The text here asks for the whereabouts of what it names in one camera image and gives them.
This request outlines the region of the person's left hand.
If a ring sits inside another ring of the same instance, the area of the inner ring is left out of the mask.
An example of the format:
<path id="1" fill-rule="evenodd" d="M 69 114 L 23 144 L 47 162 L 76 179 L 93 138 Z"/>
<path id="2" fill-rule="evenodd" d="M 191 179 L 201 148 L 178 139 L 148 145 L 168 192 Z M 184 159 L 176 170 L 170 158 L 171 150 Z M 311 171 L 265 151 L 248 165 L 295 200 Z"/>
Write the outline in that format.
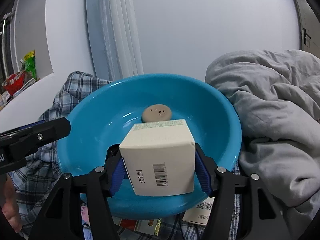
<path id="1" fill-rule="evenodd" d="M 1 199 L 3 203 L 1 206 L 2 212 L 5 218 L 15 232 L 19 233 L 22 229 L 21 216 L 17 204 L 15 187 L 11 177 L 8 174 L 6 175 L 5 182 L 3 185 L 1 185 Z"/>

